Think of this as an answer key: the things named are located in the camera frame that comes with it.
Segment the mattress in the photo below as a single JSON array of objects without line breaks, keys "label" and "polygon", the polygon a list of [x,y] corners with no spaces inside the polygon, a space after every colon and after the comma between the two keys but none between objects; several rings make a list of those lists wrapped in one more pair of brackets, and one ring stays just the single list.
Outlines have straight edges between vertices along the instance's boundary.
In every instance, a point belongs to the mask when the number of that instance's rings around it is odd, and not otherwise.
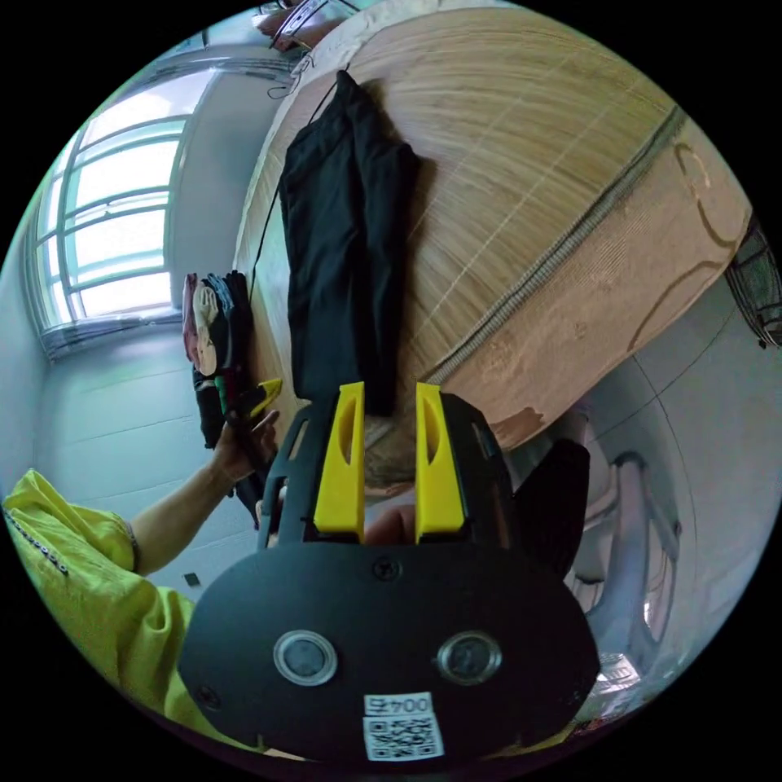
[{"label": "mattress", "polygon": [[749,202],[706,136],[597,42],[505,3],[386,0],[300,65],[245,201],[235,268],[253,285],[253,370],[285,382],[281,428],[305,401],[276,187],[340,68],[424,161],[398,413],[367,420],[372,489],[414,476],[416,382],[465,398],[518,446],[685,312],[744,234]]}]

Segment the person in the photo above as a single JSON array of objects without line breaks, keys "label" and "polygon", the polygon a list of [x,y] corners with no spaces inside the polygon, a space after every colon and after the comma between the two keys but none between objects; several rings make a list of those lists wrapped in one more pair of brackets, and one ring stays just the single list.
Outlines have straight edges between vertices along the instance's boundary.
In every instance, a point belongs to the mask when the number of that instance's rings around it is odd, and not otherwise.
[{"label": "person", "polygon": [[[266,458],[275,451],[277,418],[271,412],[253,432]],[[522,545],[562,577],[578,549],[587,506],[589,454],[578,442],[585,420],[571,414],[569,433],[514,494]],[[147,713],[243,750],[248,748],[211,726],[178,675],[195,605],[146,576],[176,559],[231,488],[251,472],[226,426],[202,469],[130,521],[68,503],[33,470],[3,501],[3,515],[33,585],[103,678]],[[413,543],[415,505],[388,508],[369,525],[364,539],[366,545]]]}]

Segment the fan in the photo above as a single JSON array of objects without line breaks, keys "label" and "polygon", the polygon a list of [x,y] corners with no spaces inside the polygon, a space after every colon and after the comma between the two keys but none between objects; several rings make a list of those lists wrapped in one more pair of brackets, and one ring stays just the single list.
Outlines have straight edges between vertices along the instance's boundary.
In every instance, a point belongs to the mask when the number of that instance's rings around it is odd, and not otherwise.
[{"label": "fan", "polygon": [[725,273],[744,318],[760,346],[782,345],[782,269],[755,215]]}]

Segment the qr code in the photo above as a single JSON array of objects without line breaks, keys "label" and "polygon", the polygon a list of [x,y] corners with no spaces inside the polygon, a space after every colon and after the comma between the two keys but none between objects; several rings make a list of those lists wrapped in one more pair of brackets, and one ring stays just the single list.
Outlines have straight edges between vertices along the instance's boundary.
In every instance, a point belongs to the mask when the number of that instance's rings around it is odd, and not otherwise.
[{"label": "qr code", "polygon": [[364,718],[364,740],[370,760],[425,760],[443,755],[434,714],[415,717]]}]

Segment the yellow shirt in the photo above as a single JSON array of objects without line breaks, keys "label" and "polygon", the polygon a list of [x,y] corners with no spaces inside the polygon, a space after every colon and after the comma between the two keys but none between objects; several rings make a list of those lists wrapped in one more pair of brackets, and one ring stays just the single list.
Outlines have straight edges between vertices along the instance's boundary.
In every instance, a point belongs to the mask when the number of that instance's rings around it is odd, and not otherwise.
[{"label": "yellow shirt", "polygon": [[32,470],[3,506],[38,594],[110,684],[180,725],[249,751],[215,731],[185,689],[177,662],[194,604],[133,573],[133,544],[119,516],[67,503]]}]

